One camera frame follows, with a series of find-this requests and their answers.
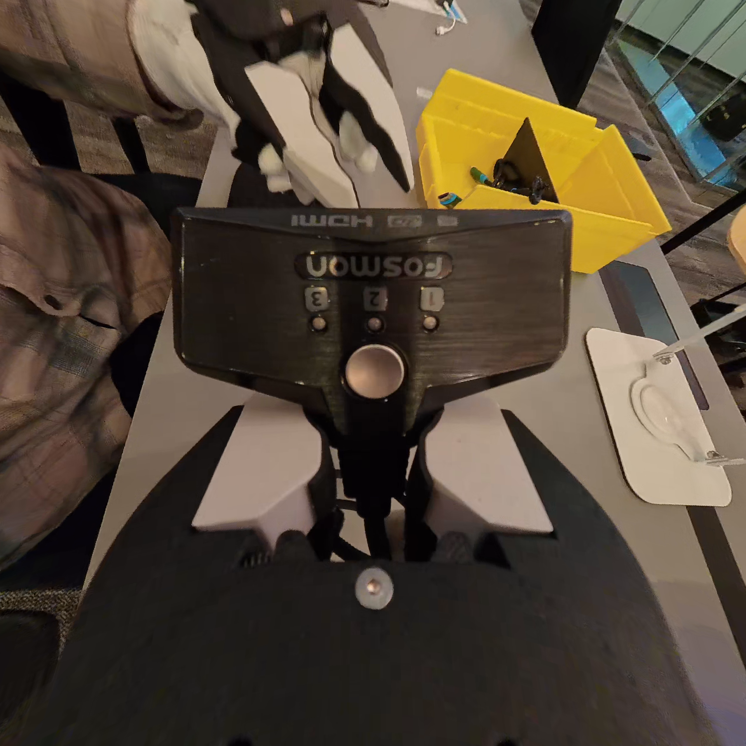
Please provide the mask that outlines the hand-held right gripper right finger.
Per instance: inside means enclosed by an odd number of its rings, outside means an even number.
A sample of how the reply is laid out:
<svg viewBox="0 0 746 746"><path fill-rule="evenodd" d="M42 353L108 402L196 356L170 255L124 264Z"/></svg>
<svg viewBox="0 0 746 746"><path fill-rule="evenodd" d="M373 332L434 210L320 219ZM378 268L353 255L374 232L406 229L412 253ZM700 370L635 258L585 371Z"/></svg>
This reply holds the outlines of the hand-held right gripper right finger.
<svg viewBox="0 0 746 746"><path fill-rule="evenodd" d="M550 536L554 526L497 401L444 406L404 441L404 559L428 561L449 533L473 548L491 533Z"/></svg>

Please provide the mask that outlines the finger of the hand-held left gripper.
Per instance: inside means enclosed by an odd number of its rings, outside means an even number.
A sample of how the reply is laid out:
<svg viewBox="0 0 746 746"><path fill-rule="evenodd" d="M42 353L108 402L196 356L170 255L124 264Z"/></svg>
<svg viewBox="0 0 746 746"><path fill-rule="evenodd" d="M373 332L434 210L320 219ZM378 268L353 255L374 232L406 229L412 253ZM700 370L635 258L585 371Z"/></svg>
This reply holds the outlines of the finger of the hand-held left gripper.
<svg viewBox="0 0 746 746"><path fill-rule="evenodd" d="M331 33L328 95L342 111L338 130L342 156L371 173L376 151L401 189L412 190L410 145L393 85L350 23Z"/></svg>
<svg viewBox="0 0 746 746"><path fill-rule="evenodd" d="M263 110L269 116L272 144L258 157L260 173L272 193L293 192L303 204L317 200L324 206L357 206L353 182L336 158L328 122L322 125L318 94L326 58L284 58L261 61L244 72Z"/></svg>

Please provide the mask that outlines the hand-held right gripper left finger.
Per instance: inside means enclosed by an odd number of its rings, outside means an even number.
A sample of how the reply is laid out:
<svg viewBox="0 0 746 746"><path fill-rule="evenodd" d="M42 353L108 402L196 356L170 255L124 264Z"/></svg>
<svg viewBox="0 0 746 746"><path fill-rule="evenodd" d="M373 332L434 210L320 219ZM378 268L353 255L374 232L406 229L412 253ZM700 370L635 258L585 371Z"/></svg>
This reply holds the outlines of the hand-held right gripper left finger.
<svg viewBox="0 0 746 746"><path fill-rule="evenodd" d="M336 474L303 408L262 394L243 405L192 519L204 532L249 530L273 551L288 531L336 524Z"/></svg>

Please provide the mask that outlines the black hdmi switch box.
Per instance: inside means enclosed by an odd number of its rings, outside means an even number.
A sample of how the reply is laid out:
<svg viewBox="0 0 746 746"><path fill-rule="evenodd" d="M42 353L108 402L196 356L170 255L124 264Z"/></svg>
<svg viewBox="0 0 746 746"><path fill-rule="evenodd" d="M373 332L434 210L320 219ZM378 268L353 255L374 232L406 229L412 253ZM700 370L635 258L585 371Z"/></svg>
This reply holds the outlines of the black hdmi switch box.
<svg viewBox="0 0 746 746"><path fill-rule="evenodd" d="M339 439L408 436L568 340L565 210L183 208L174 348Z"/></svg>

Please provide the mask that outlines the yellow plastic bin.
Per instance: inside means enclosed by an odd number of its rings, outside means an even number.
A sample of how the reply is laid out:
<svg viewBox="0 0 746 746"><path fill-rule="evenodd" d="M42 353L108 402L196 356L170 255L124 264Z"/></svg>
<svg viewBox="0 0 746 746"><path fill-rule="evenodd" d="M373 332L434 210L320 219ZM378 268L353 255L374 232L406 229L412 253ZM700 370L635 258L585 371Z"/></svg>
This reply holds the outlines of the yellow plastic bin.
<svg viewBox="0 0 746 746"><path fill-rule="evenodd" d="M506 157L528 120L559 202L477 183ZM572 215L572 271L593 274L671 229L616 126L461 71L447 70L416 126L424 199L461 198L461 210L566 210Z"/></svg>

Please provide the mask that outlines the person's left forearm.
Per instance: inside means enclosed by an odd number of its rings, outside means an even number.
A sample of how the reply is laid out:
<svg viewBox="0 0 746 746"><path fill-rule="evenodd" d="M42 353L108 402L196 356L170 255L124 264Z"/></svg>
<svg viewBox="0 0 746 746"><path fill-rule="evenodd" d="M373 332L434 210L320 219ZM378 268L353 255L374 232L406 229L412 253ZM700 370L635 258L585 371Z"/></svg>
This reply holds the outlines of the person's left forearm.
<svg viewBox="0 0 746 746"><path fill-rule="evenodd" d="M203 114L168 101L148 79L131 35L134 9L130 1L2 1L2 71L111 118L196 129Z"/></svg>

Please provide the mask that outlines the person's left hand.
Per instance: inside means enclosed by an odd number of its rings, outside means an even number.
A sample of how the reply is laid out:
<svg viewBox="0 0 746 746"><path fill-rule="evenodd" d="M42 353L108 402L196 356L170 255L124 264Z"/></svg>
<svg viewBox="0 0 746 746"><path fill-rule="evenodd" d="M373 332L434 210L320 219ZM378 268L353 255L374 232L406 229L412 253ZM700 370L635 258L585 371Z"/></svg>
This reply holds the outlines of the person's left hand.
<svg viewBox="0 0 746 746"><path fill-rule="evenodd" d="M134 51L147 78L171 105L198 110L235 133L238 115L219 92L192 27L197 8L184 1L135 1L128 16Z"/></svg>

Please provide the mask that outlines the white paper sheet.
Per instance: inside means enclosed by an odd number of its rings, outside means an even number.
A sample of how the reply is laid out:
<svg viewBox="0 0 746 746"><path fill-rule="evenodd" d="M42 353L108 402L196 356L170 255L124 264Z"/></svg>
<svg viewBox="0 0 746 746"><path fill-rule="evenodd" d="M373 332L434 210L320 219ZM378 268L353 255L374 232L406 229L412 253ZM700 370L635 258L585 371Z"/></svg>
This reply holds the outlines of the white paper sheet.
<svg viewBox="0 0 746 746"><path fill-rule="evenodd" d="M392 3L422 13L449 18L455 20L456 23L468 24L469 22L457 1L392 1Z"/></svg>

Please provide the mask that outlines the black bin divider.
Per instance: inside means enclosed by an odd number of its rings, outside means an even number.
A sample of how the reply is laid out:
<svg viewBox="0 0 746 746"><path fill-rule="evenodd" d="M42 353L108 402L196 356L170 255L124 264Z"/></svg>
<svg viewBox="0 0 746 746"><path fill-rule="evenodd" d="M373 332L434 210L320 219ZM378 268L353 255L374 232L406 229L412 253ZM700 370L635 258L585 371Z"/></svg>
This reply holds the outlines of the black bin divider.
<svg viewBox="0 0 746 746"><path fill-rule="evenodd" d="M495 163L493 182L500 190L526 196L533 205L560 202L529 118Z"/></svg>

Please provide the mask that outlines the black office chair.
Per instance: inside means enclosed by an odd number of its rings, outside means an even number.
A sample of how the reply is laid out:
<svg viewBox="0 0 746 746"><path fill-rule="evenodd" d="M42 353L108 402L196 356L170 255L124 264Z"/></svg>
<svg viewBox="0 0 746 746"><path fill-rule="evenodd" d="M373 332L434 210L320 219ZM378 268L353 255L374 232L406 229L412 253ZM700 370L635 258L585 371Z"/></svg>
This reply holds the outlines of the black office chair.
<svg viewBox="0 0 746 746"><path fill-rule="evenodd" d="M543 1L531 33L559 105L575 110L621 1Z"/></svg>

